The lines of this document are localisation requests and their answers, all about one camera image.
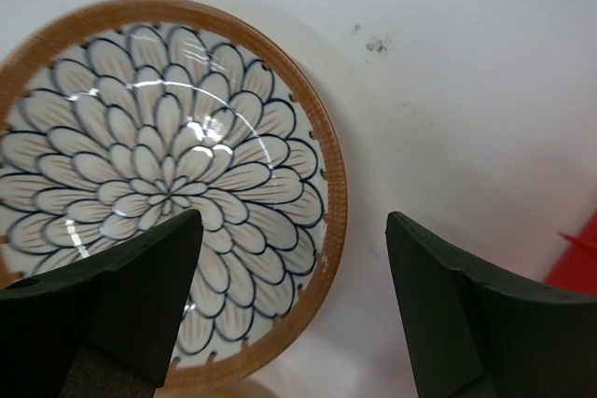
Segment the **round floral brown-rimmed plate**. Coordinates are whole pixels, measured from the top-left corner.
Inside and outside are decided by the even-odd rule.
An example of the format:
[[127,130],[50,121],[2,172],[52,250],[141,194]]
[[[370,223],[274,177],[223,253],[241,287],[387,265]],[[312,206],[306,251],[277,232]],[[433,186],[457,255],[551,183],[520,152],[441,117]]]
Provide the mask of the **round floral brown-rimmed plate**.
[[311,322],[347,185],[317,93],[267,36],[184,0],[112,0],[1,65],[1,282],[189,210],[204,226],[164,391],[246,377]]

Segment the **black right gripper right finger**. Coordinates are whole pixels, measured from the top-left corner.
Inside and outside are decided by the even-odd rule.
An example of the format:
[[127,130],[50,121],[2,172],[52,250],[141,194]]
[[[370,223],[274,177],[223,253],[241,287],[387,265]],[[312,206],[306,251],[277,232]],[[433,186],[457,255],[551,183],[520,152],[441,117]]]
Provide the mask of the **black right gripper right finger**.
[[385,235],[419,396],[595,396],[595,296],[500,268],[404,213]]

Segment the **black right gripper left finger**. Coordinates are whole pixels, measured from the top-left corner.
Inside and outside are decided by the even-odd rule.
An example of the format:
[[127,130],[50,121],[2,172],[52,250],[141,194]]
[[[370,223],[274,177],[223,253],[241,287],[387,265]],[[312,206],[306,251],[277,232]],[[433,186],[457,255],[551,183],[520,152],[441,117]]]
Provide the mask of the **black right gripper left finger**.
[[151,397],[201,250],[201,214],[1,291],[4,397]]

